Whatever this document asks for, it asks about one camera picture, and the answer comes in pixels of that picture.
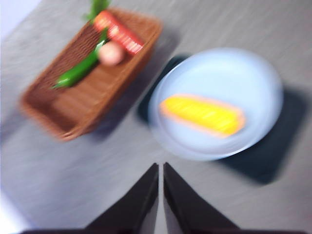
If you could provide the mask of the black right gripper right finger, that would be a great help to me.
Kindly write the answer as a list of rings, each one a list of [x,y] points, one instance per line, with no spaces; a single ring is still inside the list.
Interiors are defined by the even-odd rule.
[[[163,165],[163,190],[167,203],[184,234],[302,234],[297,230],[242,229],[204,200],[166,162]]]

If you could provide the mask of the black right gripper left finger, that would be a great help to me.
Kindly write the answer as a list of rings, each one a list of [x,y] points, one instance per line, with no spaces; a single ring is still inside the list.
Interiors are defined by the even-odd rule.
[[[137,234],[158,198],[159,166],[154,163],[114,205],[82,229],[35,229],[24,234]]]

